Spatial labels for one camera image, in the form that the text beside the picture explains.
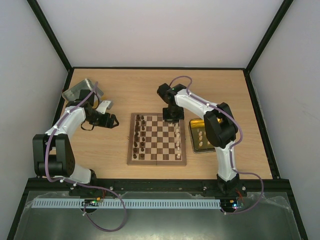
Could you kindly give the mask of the wooden chess board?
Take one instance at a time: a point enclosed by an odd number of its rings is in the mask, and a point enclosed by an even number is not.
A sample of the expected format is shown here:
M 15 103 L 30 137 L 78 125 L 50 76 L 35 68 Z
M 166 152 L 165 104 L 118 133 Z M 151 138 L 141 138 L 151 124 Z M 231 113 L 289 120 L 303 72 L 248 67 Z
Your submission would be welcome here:
M 161 113 L 134 112 L 130 116 L 127 165 L 186 166 L 185 121 L 169 123 Z

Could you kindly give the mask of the gold tin with pieces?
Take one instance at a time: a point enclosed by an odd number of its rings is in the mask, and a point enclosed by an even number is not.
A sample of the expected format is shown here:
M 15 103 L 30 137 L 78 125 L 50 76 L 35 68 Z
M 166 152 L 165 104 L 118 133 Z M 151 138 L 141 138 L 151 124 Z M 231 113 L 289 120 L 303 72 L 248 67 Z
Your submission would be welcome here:
M 191 119 L 188 124 L 192 151 L 195 154 L 215 152 L 206 136 L 205 123 L 201 118 Z

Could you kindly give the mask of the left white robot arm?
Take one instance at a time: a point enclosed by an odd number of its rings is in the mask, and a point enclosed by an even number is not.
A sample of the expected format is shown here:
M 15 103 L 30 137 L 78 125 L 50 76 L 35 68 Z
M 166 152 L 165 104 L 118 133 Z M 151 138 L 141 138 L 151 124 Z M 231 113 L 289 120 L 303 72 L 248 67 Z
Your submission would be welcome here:
M 64 113 L 45 133 L 32 139 L 34 171 L 49 182 L 68 182 L 73 185 L 89 184 L 95 177 L 92 169 L 76 164 L 70 139 L 85 122 L 92 128 L 113 129 L 119 125 L 114 114 L 107 112 L 111 101 L 101 101 L 98 86 L 81 89 L 79 97 L 69 101 Z

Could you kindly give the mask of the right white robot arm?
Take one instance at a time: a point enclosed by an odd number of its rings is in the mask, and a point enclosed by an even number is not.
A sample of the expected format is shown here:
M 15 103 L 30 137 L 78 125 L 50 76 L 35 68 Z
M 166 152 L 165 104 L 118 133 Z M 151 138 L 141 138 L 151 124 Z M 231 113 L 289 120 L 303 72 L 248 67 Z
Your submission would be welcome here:
M 224 102 L 209 102 L 182 84 L 170 87 L 164 83 L 158 87 L 157 94 L 168 105 L 162 111 L 166 122 L 174 123 L 181 120 L 185 109 L 204 121 L 207 140 L 214 146 L 218 161 L 218 191 L 224 196 L 229 196 L 239 182 L 234 156 L 238 127 L 233 122 L 229 105 Z

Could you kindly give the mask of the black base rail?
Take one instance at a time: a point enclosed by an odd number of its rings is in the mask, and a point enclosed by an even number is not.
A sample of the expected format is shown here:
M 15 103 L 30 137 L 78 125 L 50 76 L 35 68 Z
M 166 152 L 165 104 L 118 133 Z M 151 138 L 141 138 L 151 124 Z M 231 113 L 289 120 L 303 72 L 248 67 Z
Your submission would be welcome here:
M 241 180 L 234 190 L 223 193 L 218 187 L 217 180 L 156 180 L 156 179 L 102 179 L 94 182 L 95 186 L 110 189 L 118 194 L 127 192 L 149 193 L 190 193 L 204 197 L 227 198 L 237 197 L 238 192 L 246 196 L 248 192 L 260 192 L 261 182 L 257 179 Z M 67 191 L 71 196 L 98 197 L 102 195 L 99 189 L 81 186 L 73 187 L 70 183 L 49 182 L 45 178 L 30 178 L 25 186 L 24 193 L 30 191 Z

